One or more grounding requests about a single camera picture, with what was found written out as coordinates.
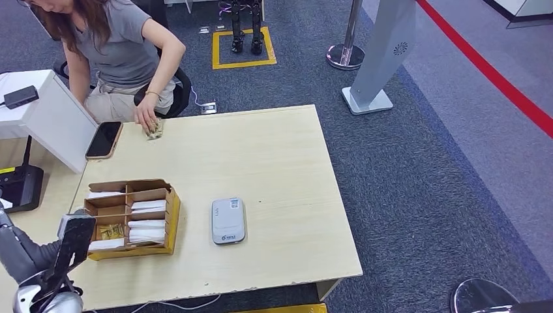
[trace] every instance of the gray t-shirt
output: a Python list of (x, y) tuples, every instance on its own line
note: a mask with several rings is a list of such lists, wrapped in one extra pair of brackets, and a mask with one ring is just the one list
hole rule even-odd
[(95, 47), (91, 31), (76, 31), (77, 48), (110, 86), (133, 88), (150, 82), (159, 63), (155, 47), (142, 37), (150, 16), (130, 0), (109, 0), (104, 9), (112, 30), (107, 43)]

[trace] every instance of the white paper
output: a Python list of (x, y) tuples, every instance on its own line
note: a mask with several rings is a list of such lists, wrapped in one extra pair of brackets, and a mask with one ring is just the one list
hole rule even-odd
[(129, 243), (164, 243), (165, 238), (159, 237), (159, 238), (151, 238), (151, 237), (140, 237), (140, 236), (129, 236), (128, 238)]
[(165, 237), (165, 229), (164, 228), (158, 228), (153, 230), (141, 230), (141, 229), (134, 229), (131, 228), (128, 232), (128, 236), (141, 236), (141, 237), (150, 237), (150, 238), (163, 238)]
[(153, 207), (151, 209), (132, 210), (132, 214), (163, 212), (163, 211), (165, 211), (165, 207)]
[(125, 240), (123, 238), (118, 239), (107, 239), (107, 240), (96, 240), (90, 243), (88, 250), (104, 250), (104, 249), (113, 249), (119, 248), (120, 246), (125, 245)]
[(103, 198), (103, 197), (110, 197), (110, 196), (116, 196), (118, 194), (123, 194), (119, 191), (102, 191), (102, 192), (91, 192), (88, 194), (87, 199), (96, 199), (96, 198)]
[(131, 220), (128, 226), (133, 230), (165, 229), (165, 220)]
[(130, 243), (141, 243), (146, 241), (163, 243), (165, 242), (165, 229), (137, 230), (131, 228), (128, 232), (128, 241)]
[(165, 209), (166, 204), (167, 204), (167, 200), (140, 201), (140, 202), (134, 202), (130, 207), (130, 209), (143, 210), (143, 209), (154, 209), (159, 207), (163, 207)]
[(2, 202), (2, 206), (4, 207), (4, 209), (11, 209), (14, 204), (9, 202), (8, 200), (4, 200), (2, 198), (0, 198), (0, 202)]

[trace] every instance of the power outlet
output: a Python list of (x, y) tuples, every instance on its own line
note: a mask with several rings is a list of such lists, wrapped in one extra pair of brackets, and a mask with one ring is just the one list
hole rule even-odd
[(217, 113), (217, 103), (210, 102), (202, 104), (202, 114), (215, 114)]

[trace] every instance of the light wood tabletop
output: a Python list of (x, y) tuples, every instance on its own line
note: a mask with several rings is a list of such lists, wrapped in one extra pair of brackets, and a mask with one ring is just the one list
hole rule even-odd
[[(175, 254), (85, 261), (70, 278), (88, 310), (310, 282), (323, 299), (363, 274), (314, 106), (168, 119), (151, 141), (125, 124), (75, 205), (90, 183), (148, 178), (182, 201)], [(230, 197), (244, 201), (247, 236), (217, 246), (211, 202)]]
[[(0, 168), (19, 166), (27, 138), (0, 140)], [(29, 163), (44, 170), (40, 206), (28, 212), (11, 213), (13, 223), (36, 243), (57, 240), (61, 216), (70, 211), (81, 174), (75, 174), (60, 160), (33, 141)], [(18, 285), (4, 270), (0, 271), (0, 308), (8, 310)]]

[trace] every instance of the red line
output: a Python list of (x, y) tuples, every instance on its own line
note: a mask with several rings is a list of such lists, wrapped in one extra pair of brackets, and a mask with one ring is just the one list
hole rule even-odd
[(492, 82), (524, 115), (553, 138), (553, 119), (527, 96), (504, 78), (476, 49), (461, 36), (427, 0), (417, 0), (421, 8), (434, 20), (455, 46)]

